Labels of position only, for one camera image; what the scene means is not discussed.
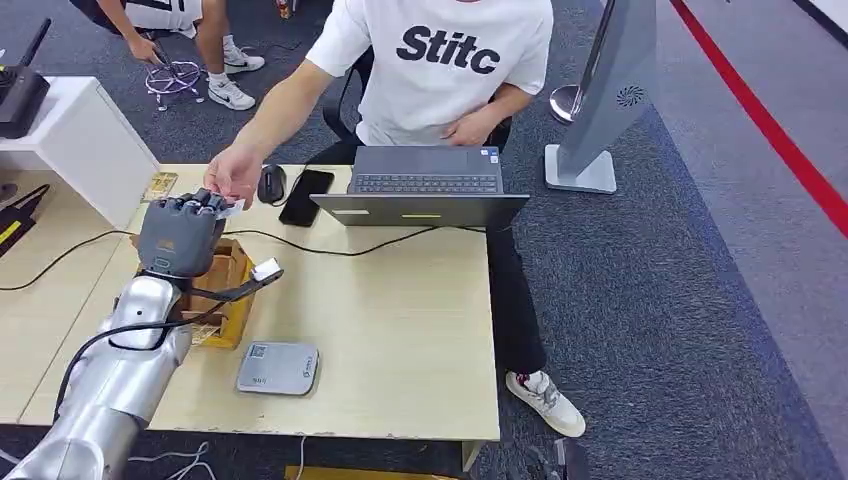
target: red stripe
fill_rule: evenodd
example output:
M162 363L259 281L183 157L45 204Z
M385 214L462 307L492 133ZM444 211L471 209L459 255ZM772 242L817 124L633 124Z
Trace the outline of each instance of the red stripe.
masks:
M833 186L828 183L824 175L819 172L810 159L795 145L795 142L789 138L789 135L780 127L777 120L771 116L766 110L766 107L754 95L751 88L742 80L739 73L727 60L727 57L719 50L712 38L704 27L698 22L698 19L692 14L689 8L683 3L683 0L670 0L683 23L689 28L692 36L701 46L701 49L710 59L718 74L727 84L727 87L736 97L736 100L742 105L742 108L748 112L748 116L763 135L766 137L772 148L783 158L786 166L795 174L795 178L807 190L807 193L813 197L819 207L830 218L836 228L843 235L848 237L848 204L839 195Z

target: floor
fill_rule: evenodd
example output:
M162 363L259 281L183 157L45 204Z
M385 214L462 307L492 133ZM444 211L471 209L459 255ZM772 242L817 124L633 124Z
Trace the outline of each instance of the floor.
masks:
M772 0L768 15L740 0L688 3L802 150L848 194L848 105L838 90L848 51L792 0ZM589 423L579 443L591 478L844 478L845 238L744 115L667 0L657 0L656 108L611 146L619 192L546 189L542 148L562 130L545 98L579 77L602 9L597 0L554 5L548 87L516 118L504 175L510 191L533 196L516 237L547 370ZM241 85L259 95L290 73L327 8L329 0L303 2L289 22L269 0L231 8L237 40L269 59ZM36 66L97 76L160 161L206 162L249 119L211 102L157 113L140 88L142 67L120 39L66 2L6 0L0 32L34 31L48 12L55 24ZM8 61L26 40L7 37L0 33ZM194 55L183 39L165 45L172 57ZM272 160L301 163L333 140L316 113ZM503 442L483 451L474 477L543 478L531 447L552 459L556 436L503 389L499 402ZM0 448L23 455L43 432L0 426ZM297 460L297 439L262 435L147 432L136 453L193 451L204 440L225 478L279 478ZM310 439L306 461L457 474L459 449ZM164 478L175 469L132 465L127 478Z

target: speaker grille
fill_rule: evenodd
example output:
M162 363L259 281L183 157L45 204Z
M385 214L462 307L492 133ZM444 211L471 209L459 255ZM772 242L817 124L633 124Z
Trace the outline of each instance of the speaker grille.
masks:
M620 107L633 107L642 103L645 99L645 89L636 85L629 85L618 91L616 101Z

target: laptop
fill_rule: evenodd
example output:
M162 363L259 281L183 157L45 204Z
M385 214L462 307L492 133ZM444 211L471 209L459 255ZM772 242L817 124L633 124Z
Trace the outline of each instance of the laptop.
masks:
M348 193L310 198L346 226L506 227L530 196L503 193L495 147L359 147Z

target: person's leg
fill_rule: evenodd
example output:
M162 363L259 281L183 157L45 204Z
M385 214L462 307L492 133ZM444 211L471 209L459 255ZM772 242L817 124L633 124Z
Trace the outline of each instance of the person's leg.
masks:
M196 23L194 42L209 75L224 73L224 35L228 32L226 0L202 0L203 17Z
M247 110L253 107L256 100L227 77L227 73L231 72L226 62L230 57L238 57L238 60L234 61L239 61L243 66L254 65L255 70L264 65L265 60L261 57L247 57L233 44L232 35L229 35L230 22L227 19L226 0L188 0L184 4L189 7L188 10L197 10L199 4L200 14L187 12L186 19L192 19L197 30L194 41L209 72L209 98L233 110ZM248 69L250 68L245 66L238 71Z
M506 385L553 429L579 437L586 429L583 417L542 371L547 356L512 229L488 229L486 247L495 357L507 369Z

